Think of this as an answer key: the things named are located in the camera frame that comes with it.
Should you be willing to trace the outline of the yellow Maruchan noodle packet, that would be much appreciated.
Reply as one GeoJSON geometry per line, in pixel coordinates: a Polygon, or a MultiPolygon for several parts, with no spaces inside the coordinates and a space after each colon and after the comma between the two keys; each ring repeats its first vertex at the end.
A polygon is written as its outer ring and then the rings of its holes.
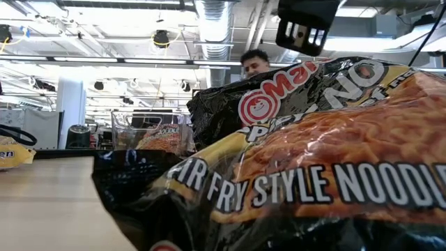
{"type": "Polygon", "coordinates": [[[32,164],[35,154],[33,149],[28,149],[13,138],[0,136],[0,170],[32,164]]]}

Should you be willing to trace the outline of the person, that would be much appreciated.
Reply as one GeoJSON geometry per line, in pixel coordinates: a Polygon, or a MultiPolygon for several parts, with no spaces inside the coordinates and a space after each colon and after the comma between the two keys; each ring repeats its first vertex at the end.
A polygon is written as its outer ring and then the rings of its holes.
{"type": "Polygon", "coordinates": [[[240,58],[245,78],[266,73],[270,70],[269,57],[266,52],[260,49],[248,50],[240,58]]]}

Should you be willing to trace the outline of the clear plastic bin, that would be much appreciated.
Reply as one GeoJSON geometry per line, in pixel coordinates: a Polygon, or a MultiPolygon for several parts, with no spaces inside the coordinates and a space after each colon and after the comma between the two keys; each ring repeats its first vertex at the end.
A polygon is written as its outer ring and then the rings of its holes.
{"type": "Polygon", "coordinates": [[[112,143],[115,150],[136,149],[137,144],[143,138],[148,130],[156,129],[162,124],[186,124],[189,127],[188,116],[179,113],[161,112],[157,110],[143,111],[137,110],[133,112],[112,112],[111,113],[111,130],[112,143]]]}

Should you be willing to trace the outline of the black cylindrical appliance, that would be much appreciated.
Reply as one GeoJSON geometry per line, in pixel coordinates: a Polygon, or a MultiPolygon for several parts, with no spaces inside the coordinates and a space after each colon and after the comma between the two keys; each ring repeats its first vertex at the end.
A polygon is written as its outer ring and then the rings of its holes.
{"type": "Polygon", "coordinates": [[[72,125],[68,129],[67,149],[89,149],[91,131],[85,125],[72,125]]]}

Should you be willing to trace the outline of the white partition panel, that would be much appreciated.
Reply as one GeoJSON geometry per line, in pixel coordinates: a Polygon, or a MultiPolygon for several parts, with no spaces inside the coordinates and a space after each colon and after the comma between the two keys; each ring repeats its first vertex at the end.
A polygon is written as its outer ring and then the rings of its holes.
{"type": "Polygon", "coordinates": [[[35,150],[57,150],[63,112],[33,109],[0,109],[0,124],[19,128],[33,135],[35,150]]]}

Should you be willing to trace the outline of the silver ventilation duct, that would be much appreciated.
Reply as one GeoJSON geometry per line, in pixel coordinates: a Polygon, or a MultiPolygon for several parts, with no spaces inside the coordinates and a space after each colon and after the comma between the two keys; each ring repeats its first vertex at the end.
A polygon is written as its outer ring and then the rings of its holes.
{"type": "Polygon", "coordinates": [[[205,60],[229,59],[230,24],[233,4],[219,0],[194,0],[198,14],[200,40],[205,60]]]}

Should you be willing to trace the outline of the black aluminium table frame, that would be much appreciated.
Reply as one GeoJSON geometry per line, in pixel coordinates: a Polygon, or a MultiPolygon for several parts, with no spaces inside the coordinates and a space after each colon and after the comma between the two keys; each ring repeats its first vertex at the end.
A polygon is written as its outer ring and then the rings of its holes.
{"type": "Polygon", "coordinates": [[[112,151],[94,149],[64,149],[64,150],[37,150],[34,155],[35,160],[53,158],[78,158],[95,157],[99,155],[111,155],[112,151]]]}

